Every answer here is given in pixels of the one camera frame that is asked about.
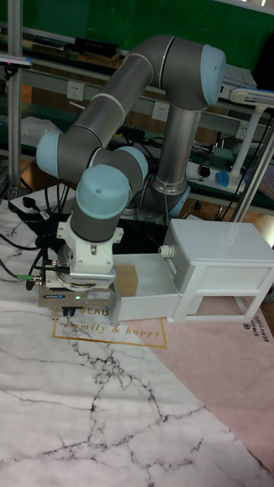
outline marble-patterned mat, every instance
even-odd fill
[[[17,225],[0,207],[1,232],[30,244]],[[30,254],[0,243],[17,273]],[[274,485],[149,347],[75,340],[73,326],[54,339],[55,312],[38,308],[24,283],[0,279],[1,487]]]

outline power outlet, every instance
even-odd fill
[[[159,103],[158,101],[155,101],[151,118],[154,120],[167,122],[168,112],[169,112],[168,103]]]
[[[244,122],[243,120],[240,121],[239,128],[237,130],[236,138],[239,138],[240,140],[244,140],[244,137],[247,133],[247,127],[249,126],[248,122]]]
[[[68,81],[67,98],[70,100],[83,101],[84,99],[84,83],[77,81]]]

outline blue object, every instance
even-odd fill
[[[86,215],[107,220],[123,211],[130,194],[129,181],[122,171],[98,164],[90,166],[82,174],[76,200]]]
[[[216,103],[225,72],[225,54],[206,44],[201,55],[201,85],[206,103]]]
[[[237,88],[233,88],[233,90],[231,90],[230,93],[232,93],[232,91],[234,91],[234,90],[239,90],[239,89],[245,90],[245,91],[246,90],[248,90],[248,91],[249,90],[252,90],[252,91],[263,91],[263,93],[271,93],[271,94],[274,94],[274,91],[271,91],[271,90],[261,90],[259,88],[247,88],[246,86],[237,86]]]
[[[148,173],[148,162],[147,162],[145,156],[143,155],[143,153],[140,150],[136,149],[135,147],[120,147],[119,149],[115,150],[115,152],[118,152],[118,151],[128,152],[137,160],[137,162],[140,166],[140,169],[142,171],[142,183],[140,184],[140,187],[141,187],[141,185],[145,181],[145,177]]]
[[[184,194],[182,195],[180,201],[176,204],[176,206],[174,206],[174,208],[172,208],[171,212],[169,212],[169,215],[170,216],[174,216],[174,217],[177,217],[186,201],[186,198],[187,196],[189,195],[189,192],[190,192],[190,186],[187,186],[186,187],[186,191],[184,192]]]
[[[45,173],[59,179],[57,149],[60,132],[47,132],[37,146],[37,164]]]
[[[224,188],[228,187],[229,176],[228,173],[226,173],[225,171],[222,170],[216,173],[216,180],[220,186],[223,186]]]

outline black cable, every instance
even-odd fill
[[[63,200],[63,202],[62,202],[62,204],[61,204],[61,213],[63,212],[63,209],[65,208],[65,202],[66,202],[66,200],[67,200],[67,198],[68,198],[69,190],[70,190],[70,187],[69,187],[69,186],[67,186],[67,189],[66,189],[66,191],[65,191],[64,200]]]
[[[0,265],[2,266],[2,268],[9,274],[11,275],[11,277],[14,277],[15,279],[17,279],[18,277],[16,276],[16,274],[14,274],[13,272],[11,272],[8,267],[6,267],[6,265],[3,263],[2,259],[0,259]]]
[[[45,186],[45,200],[46,200],[46,210],[48,212],[49,215],[51,215],[51,209],[50,209],[50,204],[49,204],[49,191],[48,191],[48,185],[49,185],[49,182],[51,180],[51,176],[49,176],[46,180],[46,186]]]
[[[57,196],[57,208],[58,208],[58,213],[61,213],[61,202],[60,202],[60,182],[58,181],[57,187],[56,187],[56,196]]]
[[[148,150],[148,148],[147,148],[147,147],[146,147],[144,144],[140,144],[140,145],[141,145],[141,147],[143,147],[143,149],[145,149],[145,151],[147,151],[147,152],[148,152],[148,154],[150,155],[151,159],[152,159],[152,160],[153,160],[155,163],[157,163],[157,161],[156,161],[156,159],[155,159],[154,155],[153,155],[153,154],[152,154],[152,153],[151,153],[151,152]]]
[[[151,176],[155,176],[154,173],[149,173],[150,174],[150,177],[149,179],[151,179]],[[150,186],[152,186],[153,182],[155,181],[155,177],[153,178],[152,182],[149,183],[146,187],[143,187],[142,189],[140,189],[139,191],[137,191],[137,193],[135,193],[134,196],[137,196],[138,194],[142,193],[143,191],[146,191],[148,188],[150,188]]]
[[[226,214],[228,213],[228,210],[230,209],[230,207],[231,207],[232,203],[234,203],[234,201],[235,201],[235,198],[236,198],[236,196],[237,196],[237,192],[238,192],[238,190],[239,190],[239,188],[240,188],[240,186],[241,186],[241,184],[242,184],[242,181],[243,181],[243,179],[244,179],[244,176],[246,175],[247,170],[249,169],[249,167],[250,167],[251,163],[253,162],[254,158],[256,157],[256,155],[257,155],[257,153],[258,153],[258,151],[259,151],[259,149],[260,149],[260,146],[261,146],[261,145],[262,145],[262,143],[263,143],[263,140],[264,140],[265,134],[266,134],[266,132],[267,132],[267,130],[268,130],[268,128],[269,128],[269,124],[270,124],[271,120],[272,120],[272,115],[270,115],[270,117],[269,117],[269,120],[268,120],[268,122],[267,122],[267,124],[266,124],[266,128],[264,129],[264,132],[263,132],[262,138],[260,139],[260,142],[259,142],[258,146],[256,147],[256,150],[255,150],[255,152],[254,152],[254,154],[253,154],[252,158],[250,159],[249,163],[247,164],[247,166],[246,166],[246,168],[245,168],[245,170],[244,170],[244,172],[243,172],[243,174],[242,174],[242,176],[241,176],[240,182],[239,182],[239,184],[237,185],[237,189],[236,189],[236,191],[235,191],[234,195],[232,196],[232,199],[231,199],[231,201],[230,201],[230,203],[229,203],[228,207],[226,208],[225,213],[224,213],[224,214],[223,214],[223,216],[221,217],[221,221],[223,221],[223,220],[224,220],[224,218],[225,218]]]
[[[149,238],[150,240],[152,240],[152,242],[157,245],[157,247],[160,247],[161,245],[156,242],[156,240],[154,240],[154,238],[152,238],[150,235],[148,234],[145,234],[143,231],[140,231],[138,230],[135,225],[130,221],[130,220],[126,220],[127,224],[130,225],[134,230],[135,232],[137,232],[137,234],[141,234],[141,235],[144,235],[145,237]]]
[[[16,249],[20,249],[20,250],[38,250],[38,247],[23,247],[22,245],[17,245],[16,243],[11,242],[7,237],[5,237],[2,234],[0,234],[0,238],[2,238],[5,242],[7,242],[8,244],[12,245]]]
[[[32,275],[33,273],[33,269],[35,268],[36,264],[38,263],[38,261],[41,259],[41,257],[43,256],[43,252],[45,251],[45,249],[40,249],[37,256],[35,257],[33,263],[31,264],[31,267],[30,267],[30,270],[28,272],[28,275]],[[31,291],[31,289],[33,288],[33,283],[30,285],[30,282],[29,281],[26,281],[26,289],[27,291]]]
[[[30,188],[30,186],[26,183],[26,181],[24,181],[23,177],[21,176],[20,177],[20,181],[24,184],[24,186],[26,186],[26,188],[30,191],[30,192],[33,192],[32,188]]]
[[[202,177],[190,177],[185,181],[201,181],[203,183],[205,182],[205,180]]]

